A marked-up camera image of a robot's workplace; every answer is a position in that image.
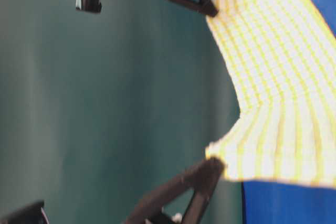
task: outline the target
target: blue surface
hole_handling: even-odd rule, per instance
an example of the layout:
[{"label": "blue surface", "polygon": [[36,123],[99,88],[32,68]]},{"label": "blue surface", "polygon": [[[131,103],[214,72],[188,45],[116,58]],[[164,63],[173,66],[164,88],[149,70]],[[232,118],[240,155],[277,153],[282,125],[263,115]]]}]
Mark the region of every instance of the blue surface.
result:
[{"label": "blue surface", "polygon": [[[335,0],[312,1],[335,35]],[[246,182],[243,199],[246,224],[336,223],[336,190]]]},{"label": "blue surface", "polygon": [[334,224],[336,190],[244,183],[247,224]]}]

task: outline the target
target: cloth fold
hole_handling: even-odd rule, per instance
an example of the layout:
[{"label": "cloth fold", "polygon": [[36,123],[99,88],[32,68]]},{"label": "cloth fold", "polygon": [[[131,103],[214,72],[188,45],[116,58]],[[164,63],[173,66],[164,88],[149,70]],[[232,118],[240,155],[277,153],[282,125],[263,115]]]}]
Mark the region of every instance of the cloth fold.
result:
[{"label": "cloth fold", "polygon": [[336,188],[336,40],[311,0],[214,0],[240,117],[206,149],[224,178]]}]

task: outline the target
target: yellow grid pattern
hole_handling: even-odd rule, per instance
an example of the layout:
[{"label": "yellow grid pattern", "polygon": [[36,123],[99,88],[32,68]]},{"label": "yellow grid pattern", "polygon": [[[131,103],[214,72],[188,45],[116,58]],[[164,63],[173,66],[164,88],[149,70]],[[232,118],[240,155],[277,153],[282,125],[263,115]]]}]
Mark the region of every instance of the yellow grid pattern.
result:
[{"label": "yellow grid pattern", "polygon": [[240,118],[206,149],[225,179],[336,188],[336,39],[311,0],[214,0]]}]

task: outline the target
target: green backdrop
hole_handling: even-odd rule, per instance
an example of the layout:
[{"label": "green backdrop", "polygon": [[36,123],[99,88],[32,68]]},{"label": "green backdrop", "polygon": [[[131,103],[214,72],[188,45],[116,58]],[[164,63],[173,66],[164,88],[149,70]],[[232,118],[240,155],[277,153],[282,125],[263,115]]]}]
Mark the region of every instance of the green backdrop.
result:
[{"label": "green backdrop", "polygon": [[[238,117],[200,14],[165,0],[102,0],[100,15],[0,3],[0,215],[42,198],[51,224],[120,223]],[[240,211],[240,184],[221,181],[202,223]]]}]

